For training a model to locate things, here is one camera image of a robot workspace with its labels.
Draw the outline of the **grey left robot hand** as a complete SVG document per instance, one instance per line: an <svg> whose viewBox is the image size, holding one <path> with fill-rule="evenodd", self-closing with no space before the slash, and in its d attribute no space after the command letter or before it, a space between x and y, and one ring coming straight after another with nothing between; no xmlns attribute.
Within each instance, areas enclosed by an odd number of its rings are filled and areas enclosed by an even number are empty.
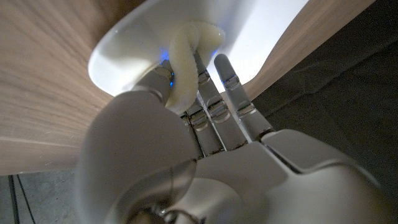
<svg viewBox="0 0 398 224"><path fill-rule="evenodd" d="M209 153L193 124L165 107L168 60L93 120L81 146L75 200L82 223L394 223L374 177L304 133L271 131L251 115L258 139L233 131Z"/></svg>

